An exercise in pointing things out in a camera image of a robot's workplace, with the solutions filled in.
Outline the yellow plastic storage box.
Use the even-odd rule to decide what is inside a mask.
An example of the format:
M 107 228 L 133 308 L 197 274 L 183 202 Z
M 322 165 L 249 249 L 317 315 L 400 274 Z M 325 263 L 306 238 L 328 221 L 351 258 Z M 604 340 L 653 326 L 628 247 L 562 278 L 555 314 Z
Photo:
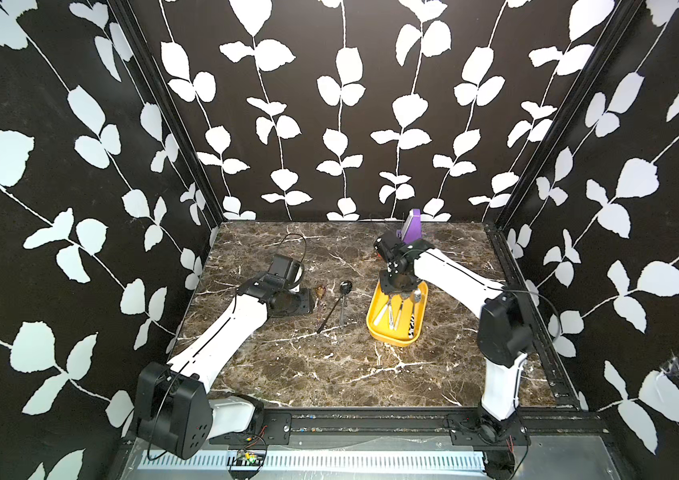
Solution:
M 423 281 L 409 295 L 383 293 L 375 286 L 367 311 L 367 328 L 373 338 L 392 346 L 407 347 L 419 339 L 427 309 L 429 286 Z

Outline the spoon with wooden handle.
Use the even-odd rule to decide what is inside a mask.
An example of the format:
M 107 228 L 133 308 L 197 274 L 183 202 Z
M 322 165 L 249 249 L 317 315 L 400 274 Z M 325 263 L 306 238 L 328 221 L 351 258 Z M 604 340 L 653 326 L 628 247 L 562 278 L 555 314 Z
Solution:
M 397 304 L 397 310 L 395 310 L 395 317 L 391 320 L 391 330 L 399 330 L 399 325 L 401 325 L 401 318 L 403 318 L 403 310 L 405 310 L 405 302 L 407 300 L 402 296 L 397 296 L 399 298 L 399 304 Z

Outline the black round spoon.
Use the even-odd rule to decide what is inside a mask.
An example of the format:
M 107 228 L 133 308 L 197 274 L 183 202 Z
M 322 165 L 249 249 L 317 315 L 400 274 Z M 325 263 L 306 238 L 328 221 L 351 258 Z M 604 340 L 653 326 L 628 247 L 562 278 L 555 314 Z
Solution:
M 322 320 L 321 324 L 319 325 L 319 328 L 317 328 L 316 330 L 317 334 L 321 334 L 321 332 L 325 330 L 326 324 L 329 322 L 329 319 L 331 318 L 333 312 L 335 312 L 337 306 L 339 305 L 341 306 L 341 312 L 345 311 L 345 305 L 347 305 L 347 296 L 349 296 L 349 293 L 351 293 L 351 291 L 353 291 L 353 282 L 351 282 L 351 280 L 341 281 L 341 284 L 339 284 L 339 296 L 337 300 L 335 300 L 327 316 L 325 316 L 325 318 Z

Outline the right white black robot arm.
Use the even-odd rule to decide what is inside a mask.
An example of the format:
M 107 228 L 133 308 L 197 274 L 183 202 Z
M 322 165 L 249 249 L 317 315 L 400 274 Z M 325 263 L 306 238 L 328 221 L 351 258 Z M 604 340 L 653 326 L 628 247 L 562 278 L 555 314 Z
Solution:
M 423 239 L 406 244 L 389 231 L 377 237 L 375 251 L 387 262 L 381 272 L 383 293 L 407 295 L 427 282 L 479 318 L 477 345 L 485 358 L 485 387 L 473 429 L 499 441 L 517 421 L 521 372 L 533 349 L 533 328 L 519 306 L 523 292 L 480 276 Z

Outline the spoon with patterned handle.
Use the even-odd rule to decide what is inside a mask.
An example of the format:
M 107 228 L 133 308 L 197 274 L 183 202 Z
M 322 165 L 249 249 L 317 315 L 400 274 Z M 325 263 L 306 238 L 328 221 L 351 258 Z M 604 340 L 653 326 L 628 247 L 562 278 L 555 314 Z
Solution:
M 415 337 L 415 330 L 417 330 L 417 304 L 421 302 L 421 297 L 423 297 L 423 292 L 417 289 L 411 293 L 409 296 L 409 301 L 411 302 L 411 318 L 409 318 L 409 339 Z

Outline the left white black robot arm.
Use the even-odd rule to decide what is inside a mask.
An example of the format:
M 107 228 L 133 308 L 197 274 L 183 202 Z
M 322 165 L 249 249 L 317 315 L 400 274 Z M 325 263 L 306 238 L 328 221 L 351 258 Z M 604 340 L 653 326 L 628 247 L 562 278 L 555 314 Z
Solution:
M 313 291 L 263 276 L 237 288 L 223 314 L 179 354 L 139 374 L 131 430 L 149 447 L 187 460 L 209 440 L 251 432 L 263 404 L 243 394 L 210 400 L 223 367 L 271 318 L 312 312 Z

